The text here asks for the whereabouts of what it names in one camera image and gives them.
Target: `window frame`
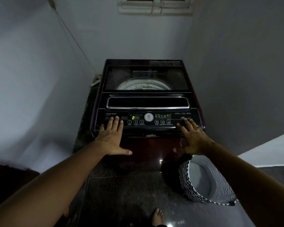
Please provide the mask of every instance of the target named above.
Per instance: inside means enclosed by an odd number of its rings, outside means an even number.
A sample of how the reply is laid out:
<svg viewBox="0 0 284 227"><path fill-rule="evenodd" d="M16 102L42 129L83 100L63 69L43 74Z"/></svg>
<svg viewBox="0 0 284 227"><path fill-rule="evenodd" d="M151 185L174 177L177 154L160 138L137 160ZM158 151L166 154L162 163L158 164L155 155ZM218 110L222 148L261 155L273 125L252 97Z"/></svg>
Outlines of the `window frame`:
<svg viewBox="0 0 284 227"><path fill-rule="evenodd" d="M191 15L193 13L193 3L195 2L195 0L117 1L119 13L145 15Z"/></svg>

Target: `glass lid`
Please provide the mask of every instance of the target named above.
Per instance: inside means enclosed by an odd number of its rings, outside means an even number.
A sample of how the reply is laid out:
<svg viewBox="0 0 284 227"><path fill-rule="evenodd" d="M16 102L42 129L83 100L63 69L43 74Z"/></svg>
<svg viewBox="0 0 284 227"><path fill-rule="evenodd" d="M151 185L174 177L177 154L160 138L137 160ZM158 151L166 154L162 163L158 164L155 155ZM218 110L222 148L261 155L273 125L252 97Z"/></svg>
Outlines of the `glass lid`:
<svg viewBox="0 0 284 227"><path fill-rule="evenodd" d="M108 66L105 90L188 90L180 67Z"/></svg>

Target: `left hand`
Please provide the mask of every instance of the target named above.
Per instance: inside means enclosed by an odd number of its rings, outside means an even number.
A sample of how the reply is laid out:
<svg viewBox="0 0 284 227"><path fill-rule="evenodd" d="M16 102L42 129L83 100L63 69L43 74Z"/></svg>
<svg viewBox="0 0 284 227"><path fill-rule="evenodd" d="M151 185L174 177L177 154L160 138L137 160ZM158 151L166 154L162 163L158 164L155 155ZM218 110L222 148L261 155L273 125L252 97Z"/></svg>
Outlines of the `left hand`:
<svg viewBox="0 0 284 227"><path fill-rule="evenodd" d="M104 155L131 155L132 152L127 149L123 149L120 147L120 141L123 130L123 121L120 121L120 125L118 128L119 117L114 118L111 117L107 124L106 130L104 129L104 124L100 126L100 132L93 141L94 144L99 145L101 151L103 151Z"/></svg>

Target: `right hand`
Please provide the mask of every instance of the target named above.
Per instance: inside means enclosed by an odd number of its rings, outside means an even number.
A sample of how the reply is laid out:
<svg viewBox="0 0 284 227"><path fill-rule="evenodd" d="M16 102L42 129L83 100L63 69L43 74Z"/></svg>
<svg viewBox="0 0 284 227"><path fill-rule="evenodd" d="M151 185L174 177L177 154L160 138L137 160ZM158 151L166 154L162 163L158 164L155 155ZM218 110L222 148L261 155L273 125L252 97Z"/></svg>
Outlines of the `right hand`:
<svg viewBox="0 0 284 227"><path fill-rule="evenodd" d="M173 151L177 153L206 155L207 150L215 142L208 137L201 128L197 129L198 126L192 119L189 121L184 119L184 122L188 130L186 130L186 128L181 126L179 123L177 123L177 127L182 131L183 135L187 139L188 146L177 147L174 148Z"/></svg>

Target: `hand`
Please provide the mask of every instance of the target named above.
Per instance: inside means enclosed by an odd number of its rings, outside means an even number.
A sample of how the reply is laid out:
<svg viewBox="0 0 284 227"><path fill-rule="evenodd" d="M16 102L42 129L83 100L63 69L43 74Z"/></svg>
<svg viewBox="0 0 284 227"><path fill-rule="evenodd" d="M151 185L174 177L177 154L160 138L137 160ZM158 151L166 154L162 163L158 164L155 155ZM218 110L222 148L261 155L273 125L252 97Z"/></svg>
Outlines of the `hand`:
<svg viewBox="0 0 284 227"><path fill-rule="evenodd" d="M119 117L114 118L111 117L107 124L106 130L104 129L104 124L100 126L100 132L93 141L94 144L99 145L101 151L103 151L104 155L131 155L132 152L127 149L123 149L120 147L120 141L123 130L123 121L120 121L120 125L118 128Z"/></svg>
<svg viewBox="0 0 284 227"><path fill-rule="evenodd" d="M215 142L210 137L208 137L202 129L198 129L199 127L192 119L190 119L189 121L187 119L184 119L184 122L189 131L178 123L177 127L182 131L189 145L184 148L174 148L173 151L177 153L206 155L208 148Z"/></svg>

